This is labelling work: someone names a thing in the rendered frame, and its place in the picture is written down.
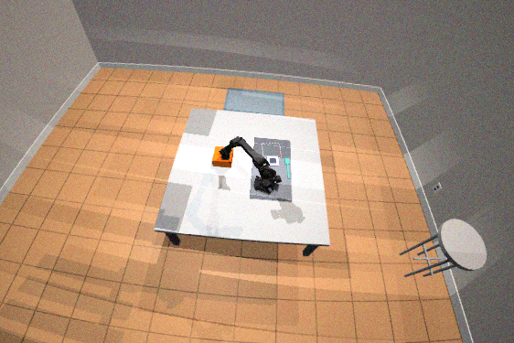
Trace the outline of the beige square tile with dark blue centre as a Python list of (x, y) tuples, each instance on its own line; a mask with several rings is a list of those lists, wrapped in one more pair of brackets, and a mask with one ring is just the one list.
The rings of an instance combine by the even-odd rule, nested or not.
[(279, 166), (278, 156), (267, 156), (270, 166)]

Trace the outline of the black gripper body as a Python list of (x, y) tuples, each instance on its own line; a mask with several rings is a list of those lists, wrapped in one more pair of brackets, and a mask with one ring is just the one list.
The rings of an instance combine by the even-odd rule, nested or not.
[[(262, 178), (262, 179), (267, 179), (267, 178), (268, 178), (268, 179), (270, 179), (269, 177), (266, 177), (266, 176), (261, 177), (261, 178)], [(281, 178), (280, 178), (280, 176), (278, 175), (278, 176), (275, 176), (275, 178), (273, 178), (273, 183), (274, 183), (274, 181), (276, 181), (276, 183), (280, 183), (280, 182), (282, 182), (282, 179), (281, 179)], [(274, 184), (275, 184), (275, 183), (274, 183)], [(254, 188), (255, 188), (255, 190), (256, 190), (256, 191), (257, 191), (257, 190), (259, 190), (259, 189), (261, 189), (261, 187), (262, 187), (262, 188), (264, 188), (264, 186), (262, 185), (262, 183), (261, 183), (261, 184), (260, 184), (259, 182), (254, 183)]]

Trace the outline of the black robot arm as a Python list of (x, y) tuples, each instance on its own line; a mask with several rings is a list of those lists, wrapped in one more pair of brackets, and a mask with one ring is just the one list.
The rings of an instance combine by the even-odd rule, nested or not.
[[(261, 179), (262, 185), (265, 189), (271, 188), (273, 185), (273, 178), (276, 176), (276, 171), (269, 167), (269, 162), (261, 154), (257, 154), (242, 137), (235, 137), (230, 140), (230, 144), (221, 148), (221, 160), (230, 160), (230, 153), (232, 148), (240, 146), (252, 159), (252, 162), (258, 168), (261, 177), (269, 177), (270, 179)], [(266, 165), (264, 165), (266, 163)]]

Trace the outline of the teal flat trowel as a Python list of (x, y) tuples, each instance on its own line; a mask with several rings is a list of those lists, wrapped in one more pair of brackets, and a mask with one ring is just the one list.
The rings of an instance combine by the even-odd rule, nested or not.
[(288, 178), (290, 178), (290, 176), (289, 176), (289, 166), (288, 166), (288, 164), (290, 164), (289, 158), (285, 158), (284, 161), (285, 161), (285, 163), (287, 165), (287, 175), (288, 175)]

